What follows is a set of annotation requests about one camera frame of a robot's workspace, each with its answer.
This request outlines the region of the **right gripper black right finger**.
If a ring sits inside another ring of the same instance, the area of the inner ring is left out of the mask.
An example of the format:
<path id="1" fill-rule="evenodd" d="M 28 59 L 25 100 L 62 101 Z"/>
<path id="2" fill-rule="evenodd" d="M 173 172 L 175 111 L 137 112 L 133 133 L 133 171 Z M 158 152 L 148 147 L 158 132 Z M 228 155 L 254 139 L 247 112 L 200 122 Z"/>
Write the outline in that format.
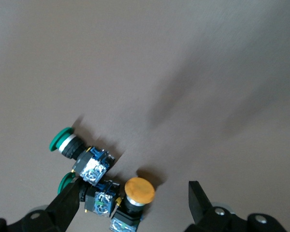
<path id="1" fill-rule="evenodd" d="M 188 183 L 188 204 L 194 223 L 185 232 L 247 232 L 247 221 L 222 206 L 213 206 L 198 181 Z"/>

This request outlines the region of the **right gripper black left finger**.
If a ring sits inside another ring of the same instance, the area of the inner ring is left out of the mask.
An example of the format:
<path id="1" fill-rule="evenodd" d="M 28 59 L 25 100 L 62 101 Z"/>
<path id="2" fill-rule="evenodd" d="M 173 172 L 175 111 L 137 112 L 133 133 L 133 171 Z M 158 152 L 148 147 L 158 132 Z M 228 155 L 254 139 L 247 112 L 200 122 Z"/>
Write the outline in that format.
<path id="1" fill-rule="evenodd" d="M 45 210 L 8 225 L 8 232 L 65 232 L 79 209 L 80 181 L 69 183 Z"/>

